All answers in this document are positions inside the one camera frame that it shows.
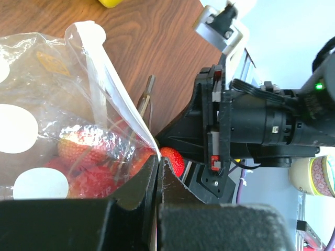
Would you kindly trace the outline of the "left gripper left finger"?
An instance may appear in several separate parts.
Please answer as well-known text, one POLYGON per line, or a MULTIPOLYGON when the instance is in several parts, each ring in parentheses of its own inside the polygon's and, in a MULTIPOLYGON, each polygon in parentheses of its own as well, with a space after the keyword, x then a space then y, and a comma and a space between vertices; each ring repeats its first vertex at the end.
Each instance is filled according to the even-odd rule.
POLYGON ((103 199, 1 202, 1 250, 154 250, 159 160, 103 199))

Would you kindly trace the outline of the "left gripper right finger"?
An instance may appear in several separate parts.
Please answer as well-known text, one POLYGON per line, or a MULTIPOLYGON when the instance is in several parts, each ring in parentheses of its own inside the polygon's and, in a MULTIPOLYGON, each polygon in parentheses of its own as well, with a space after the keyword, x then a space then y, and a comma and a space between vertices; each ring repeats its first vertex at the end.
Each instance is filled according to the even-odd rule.
POLYGON ((292 250, 286 222, 265 204, 205 204, 173 174, 157 167, 158 250, 292 250))

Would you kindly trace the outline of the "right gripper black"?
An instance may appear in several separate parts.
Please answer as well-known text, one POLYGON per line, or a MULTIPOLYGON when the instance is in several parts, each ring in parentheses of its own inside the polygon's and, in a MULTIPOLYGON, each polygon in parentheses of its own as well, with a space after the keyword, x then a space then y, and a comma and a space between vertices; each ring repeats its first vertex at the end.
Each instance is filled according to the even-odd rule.
POLYGON ((157 135, 160 147, 177 150, 196 163, 194 194, 206 204, 230 203, 233 185, 230 160, 230 95, 225 90, 225 68, 201 69, 195 79, 194 106, 186 106, 157 135))

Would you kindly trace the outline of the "toy strawberry bunch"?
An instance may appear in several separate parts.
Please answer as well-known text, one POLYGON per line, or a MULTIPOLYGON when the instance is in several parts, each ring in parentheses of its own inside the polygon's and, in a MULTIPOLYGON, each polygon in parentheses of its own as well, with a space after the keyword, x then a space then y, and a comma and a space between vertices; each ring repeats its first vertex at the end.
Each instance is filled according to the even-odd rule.
POLYGON ((67 198, 106 197, 156 154, 108 101, 99 106, 97 122, 53 105, 40 115, 40 165, 66 177, 67 198))

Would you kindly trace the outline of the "polka dot zip bag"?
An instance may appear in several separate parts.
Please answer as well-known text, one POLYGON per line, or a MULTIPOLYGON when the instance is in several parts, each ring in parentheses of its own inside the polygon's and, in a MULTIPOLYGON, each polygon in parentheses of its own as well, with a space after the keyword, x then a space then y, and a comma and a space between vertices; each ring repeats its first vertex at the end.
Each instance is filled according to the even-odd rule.
POLYGON ((105 49, 105 30, 93 21, 71 24, 62 38, 38 32, 1 37, 1 200, 69 199, 69 183, 40 165, 41 109, 53 105, 97 122, 106 101, 159 154, 143 115, 105 49))

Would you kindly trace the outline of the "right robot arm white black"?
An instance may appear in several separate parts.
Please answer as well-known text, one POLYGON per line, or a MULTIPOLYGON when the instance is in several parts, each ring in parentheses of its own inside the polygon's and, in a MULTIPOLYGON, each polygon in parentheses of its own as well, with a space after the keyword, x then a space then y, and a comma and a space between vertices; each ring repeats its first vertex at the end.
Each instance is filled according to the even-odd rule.
POLYGON ((290 167, 334 146, 334 40, 318 52, 301 89, 227 83, 225 66, 201 69, 189 103, 157 140, 192 163, 186 186, 209 204, 232 201, 228 173, 239 159, 253 159, 254 168, 290 167))

